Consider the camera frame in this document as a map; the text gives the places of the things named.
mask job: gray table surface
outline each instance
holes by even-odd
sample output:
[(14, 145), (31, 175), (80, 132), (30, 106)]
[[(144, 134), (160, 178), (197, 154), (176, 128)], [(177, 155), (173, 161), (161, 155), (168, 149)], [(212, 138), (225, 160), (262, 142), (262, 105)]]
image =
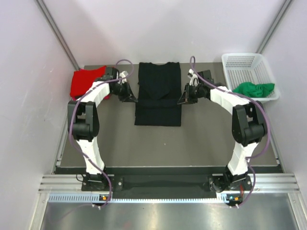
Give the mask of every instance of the gray table surface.
[[(86, 66), (96, 69), (99, 66)], [(138, 97), (138, 65), (130, 78)], [(180, 64), (182, 91), (188, 83), (189, 64)], [(119, 70), (130, 71), (129, 65)], [(210, 69), (215, 82), (225, 84), (222, 63), (197, 63), (198, 71)], [(182, 106), (181, 127), (135, 126), (135, 104), (122, 103), (112, 95), (98, 106), (100, 131), (98, 146), (106, 166), (225, 166), (231, 159), (235, 141), (231, 134), (231, 115), (206, 99)], [(254, 154), (265, 145), (263, 138)], [(277, 165), (270, 145), (267, 153), (252, 165)], [(62, 167), (84, 167), (83, 157), (67, 140)]]
[(254, 194), (240, 209), (225, 204), (109, 204), (99, 211), (79, 205), (48, 203), (41, 230), (298, 230), (287, 194)]

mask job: black t-shirt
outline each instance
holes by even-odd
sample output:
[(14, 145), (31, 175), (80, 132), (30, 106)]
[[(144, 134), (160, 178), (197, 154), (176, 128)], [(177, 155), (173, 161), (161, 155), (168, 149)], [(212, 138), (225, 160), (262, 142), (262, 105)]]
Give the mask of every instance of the black t-shirt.
[(137, 126), (181, 126), (181, 70), (179, 63), (140, 63)]

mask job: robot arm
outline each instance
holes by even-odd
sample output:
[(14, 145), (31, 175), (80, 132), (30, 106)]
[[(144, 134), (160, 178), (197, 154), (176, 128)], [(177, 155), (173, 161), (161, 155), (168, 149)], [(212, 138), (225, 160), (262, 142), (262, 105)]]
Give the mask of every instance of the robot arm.
[[(199, 72), (203, 78), (213, 82), (209, 70)], [(185, 86), (183, 95), (178, 104), (194, 104), (198, 98), (204, 97), (219, 104), (232, 115), (232, 135), (235, 139), (235, 148), (230, 162), (227, 164), (222, 182), (213, 182), (216, 191), (223, 191), (238, 187), (246, 177), (248, 165), (246, 157), (250, 157), (266, 135), (267, 128), (260, 110), (249, 100), (211, 88), (203, 82), (199, 82), (197, 75), (190, 69), (188, 73), (190, 83)], [(228, 91), (225, 86), (215, 84), (218, 88)]]
[(100, 169), (104, 170), (105, 168), (105, 164), (100, 157), (97, 143), (97, 135), (99, 132), (97, 107), (110, 93), (117, 95), (119, 100), (122, 102), (137, 102), (127, 79), (112, 83), (101, 83), (107, 80), (121, 79), (127, 75), (128, 73), (126, 71), (119, 73), (116, 68), (107, 67), (105, 74), (101, 78), (96, 79), (88, 90), (91, 91), (91, 93), (81, 99), (75, 117), (72, 117), (72, 114), (77, 101), (72, 100), (68, 103), (68, 124), (70, 124), (71, 119), (73, 119), (73, 138), (77, 141), (82, 152), (89, 157), (84, 158), (87, 172), (87, 178), (85, 179), (87, 181), (103, 181), (103, 177), (99, 170), (89, 162), (89, 159), (91, 159)]

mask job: white plastic basket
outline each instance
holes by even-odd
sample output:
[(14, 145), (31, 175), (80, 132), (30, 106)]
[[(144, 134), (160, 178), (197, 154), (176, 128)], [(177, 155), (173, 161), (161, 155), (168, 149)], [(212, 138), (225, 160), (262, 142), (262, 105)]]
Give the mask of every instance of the white plastic basket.
[(229, 90), (234, 90), (239, 84), (249, 81), (254, 84), (275, 83), (273, 92), (265, 98), (253, 98), (267, 102), (279, 98), (279, 90), (269, 64), (261, 54), (232, 53), (222, 56), (223, 70)]

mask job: purple cable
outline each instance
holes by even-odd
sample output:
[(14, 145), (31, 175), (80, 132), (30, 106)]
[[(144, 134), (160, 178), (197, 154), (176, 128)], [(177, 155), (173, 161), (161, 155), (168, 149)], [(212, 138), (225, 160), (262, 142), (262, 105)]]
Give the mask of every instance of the purple cable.
[[(201, 79), (201, 80), (202, 80), (203, 82), (205, 82), (207, 85), (209, 85), (209, 86), (211, 86), (211, 87), (213, 87), (213, 88), (215, 88), (215, 89), (217, 89), (217, 90), (219, 90), (219, 91), (221, 91), (221, 92), (226, 92), (225, 90), (222, 90), (222, 89), (216, 87), (216, 86), (213, 85), (211, 82), (209, 82), (209, 81), (207, 81), (206, 79), (202, 78), (202, 77), (197, 73), (197, 71), (195, 70), (195, 62), (196, 62), (195, 57), (194, 57), (194, 56), (191, 56), (191, 58), (190, 58), (190, 66), (191, 66), (191, 69), (194, 71), (194, 73), (197, 75), (197, 77), (198, 77), (199, 79)], [(240, 205), (238, 205), (238, 206), (240, 207), (240, 206), (242, 206), (243, 204), (245, 204), (246, 201), (249, 199), (251, 193), (253, 192), (253, 190), (254, 190), (254, 188), (255, 188), (255, 184), (256, 184), (256, 173), (255, 173), (254, 169), (251, 167), (251, 165), (249, 164), (248, 160), (257, 158), (257, 157), (259, 157), (259, 156), (262, 156), (262, 155), (268, 150), (268, 147), (269, 147), (269, 144), (270, 144), (270, 140), (271, 140), (271, 127), (270, 127), (270, 123), (269, 123), (269, 119), (268, 119), (267, 115), (265, 114), (263, 108), (260, 106), (260, 104), (259, 104), (258, 102), (256, 102), (255, 100), (253, 100), (253, 99), (251, 99), (251, 98), (249, 98), (249, 97), (247, 97), (247, 96), (245, 96), (245, 95), (239, 94), (239, 93), (228, 92), (228, 91), (227, 91), (226, 93), (229, 93), (229, 94), (232, 94), (232, 95), (235, 95), (235, 96), (239, 96), (239, 97), (241, 97), (241, 98), (248, 99), (248, 100), (250, 100), (254, 105), (256, 105), (256, 106), (259, 108), (260, 112), (262, 113), (262, 115), (263, 115), (263, 117), (264, 117), (265, 125), (266, 125), (266, 127), (267, 127), (267, 135), (268, 135), (268, 139), (267, 139), (267, 142), (266, 142), (266, 144), (265, 144), (263, 150), (262, 150), (259, 154), (257, 154), (256, 156), (251, 156), (251, 157), (246, 157), (246, 158), (245, 158), (245, 159), (246, 159), (246, 162), (247, 162), (247, 164), (248, 164), (248, 167), (250, 168), (250, 170), (251, 170), (252, 173), (253, 173), (254, 182), (253, 182), (253, 185), (252, 185), (252, 188), (251, 188), (249, 194), (246, 196), (246, 198), (243, 200), (243, 202), (242, 202)]]
[[(126, 77), (124, 77), (124, 78), (104, 81), (104, 82), (102, 82), (102, 83), (96, 85), (95, 87), (93, 87), (93, 90), (96, 89), (96, 88), (97, 88), (98, 86), (100, 86), (100, 85), (103, 85), (103, 84), (106, 84), (106, 83), (110, 83), (110, 82), (120, 81), (120, 80), (123, 80), (123, 79), (126, 79), (126, 78), (130, 77), (131, 74), (134, 72), (133, 63), (132, 63), (131, 61), (127, 60), (127, 59), (122, 59), (122, 60), (119, 60), (119, 61), (116, 63), (116, 65), (117, 65), (118, 63), (122, 62), (122, 61), (127, 61), (127, 62), (129, 62), (129, 63), (131, 64), (131, 66), (132, 66), (131, 72), (130, 72)], [(108, 202), (110, 201), (110, 199), (111, 199), (112, 184), (111, 184), (110, 178), (107, 176), (107, 174), (106, 174), (102, 169), (100, 169), (100, 168), (99, 168), (99, 167), (88, 157), (88, 155), (86, 155), (84, 152), (82, 152), (82, 150), (79, 148), (79, 146), (76, 146), (76, 145), (74, 144), (73, 138), (72, 138), (72, 126), (73, 126), (74, 118), (76, 117), (76, 114), (77, 114), (78, 106), (79, 106), (81, 100), (82, 100), (84, 97), (86, 97), (87, 95), (89, 95), (93, 90), (89, 90), (88, 92), (86, 92), (86, 94), (84, 94), (81, 98), (78, 99), (77, 104), (75, 105), (75, 108), (74, 108), (74, 110), (73, 110), (73, 112), (72, 112), (72, 119), (71, 119), (70, 128), (69, 128), (69, 141), (70, 141), (71, 145), (72, 145), (76, 150), (78, 150), (85, 158), (87, 158), (88, 161), (89, 161), (98, 171), (100, 171), (101, 174), (107, 179), (108, 184), (109, 184), (109, 196), (107, 197), (106, 202), (101, 206), (101, 207), (104, 207), (104, 206), (107, 205), (107, 203), (108, 203)], [(62, 219), (64, 219), (67, 215), (69, 215), (71, 212), (73, 212), (74, 210), (76, 210), (77, 208), (83, 207), (83, 206), (86, 206), (86, 205), (80, 205), (80, 206), (74, 208), (73, 210), (71, 210), (70, 212), (68, 212), (67, 214), (65, 214), (64, 217), (62, 217), (62, 218), (60, 219), (60, 221), (61, 221)]]

